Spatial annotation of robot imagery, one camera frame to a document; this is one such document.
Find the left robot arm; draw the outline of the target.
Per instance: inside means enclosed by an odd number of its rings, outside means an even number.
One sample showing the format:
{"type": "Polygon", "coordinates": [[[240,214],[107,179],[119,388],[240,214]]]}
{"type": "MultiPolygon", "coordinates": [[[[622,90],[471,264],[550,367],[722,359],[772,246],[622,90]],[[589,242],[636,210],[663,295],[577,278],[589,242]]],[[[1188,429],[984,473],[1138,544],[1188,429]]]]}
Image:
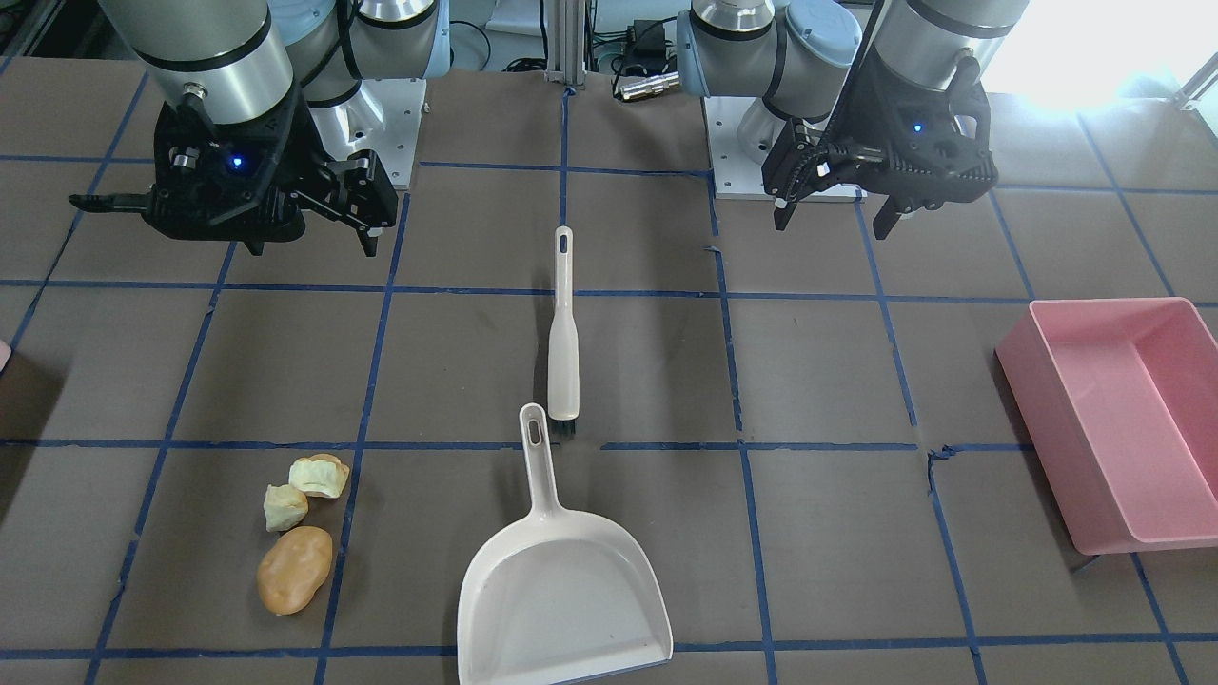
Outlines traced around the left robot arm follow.
{"type": "Polygon", "coordinates": [[[879,194],[872,232],[999,182],[982,76],[1026,1],[878,1],[857,22],[836,1],[693,1],[676,20],[688,94],[754,98],[780,122],[761,165],[773,223],[853,184],[879,194]]]}

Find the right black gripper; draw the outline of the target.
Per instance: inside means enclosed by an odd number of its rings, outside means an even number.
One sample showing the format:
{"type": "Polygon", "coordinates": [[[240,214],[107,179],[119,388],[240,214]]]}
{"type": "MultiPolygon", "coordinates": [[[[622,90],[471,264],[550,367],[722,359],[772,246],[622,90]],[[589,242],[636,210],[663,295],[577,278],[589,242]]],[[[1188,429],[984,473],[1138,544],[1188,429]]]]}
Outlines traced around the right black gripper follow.
{"type": "MultiPolygon", "coordinates": [[[[346,161],[331,161],[302,177],[302,204],[324,218],[351,225],[368,258],[378,256],[379,239],[400,218],[400,194],[374,150],[346,161]]],[[[245,240],[251,256],[266,252],[263,240],[245,240]]]]}

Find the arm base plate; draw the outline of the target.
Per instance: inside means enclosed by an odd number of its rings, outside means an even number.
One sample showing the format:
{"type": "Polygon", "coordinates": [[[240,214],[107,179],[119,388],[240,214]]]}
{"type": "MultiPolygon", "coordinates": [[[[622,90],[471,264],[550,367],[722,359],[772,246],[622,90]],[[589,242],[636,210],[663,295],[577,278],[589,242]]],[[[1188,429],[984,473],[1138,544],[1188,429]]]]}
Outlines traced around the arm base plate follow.
{"type": "Polygon", "coordinates": [[[773,200],[761,168],[783,121],[758,98],[705,98],[703,108],[717,197],[773,200]]]}
{"type": "Polygon", "coordinates": [[[426,87],[421,79],[362,80],[361,89],[343,104],[311,108],[326,152],[346,161],[371,150],[392,186],[408,190],[426,87]]]}

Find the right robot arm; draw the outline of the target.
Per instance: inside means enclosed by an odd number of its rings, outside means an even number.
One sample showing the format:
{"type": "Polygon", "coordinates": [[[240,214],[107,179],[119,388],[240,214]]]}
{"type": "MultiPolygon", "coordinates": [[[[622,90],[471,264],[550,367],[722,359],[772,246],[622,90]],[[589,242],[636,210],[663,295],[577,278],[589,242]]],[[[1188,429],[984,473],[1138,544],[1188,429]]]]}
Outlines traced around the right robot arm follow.
{"type": "Polygon", "coordinates": [[[104,1],[164,95],[144,193],[72,195],[86,213],[133,213],[173,240],[268,244],[309,213],[378,255],[400,219],[382,154],[391,118],[365,91],[452,65],[447,1],[104,1]]]}

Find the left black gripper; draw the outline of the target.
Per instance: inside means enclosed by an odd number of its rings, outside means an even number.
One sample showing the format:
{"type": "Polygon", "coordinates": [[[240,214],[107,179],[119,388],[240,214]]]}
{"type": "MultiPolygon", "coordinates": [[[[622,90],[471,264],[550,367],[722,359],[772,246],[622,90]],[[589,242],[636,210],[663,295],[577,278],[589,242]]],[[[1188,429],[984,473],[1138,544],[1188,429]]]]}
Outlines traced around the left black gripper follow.
{"type": "MultiPolygon", "coordinates": [[[[795,204],[839,184],[856,184],[855,167],[818,143],[818,130],[804,119],[787,119],[773,135],[761,165],[764,191],[773,199],[775,230],[784,232],[795,204]]],[[[888,196],[875,213],[875,239],[885,240],[905,215],[903,197],[888,196]]]]}

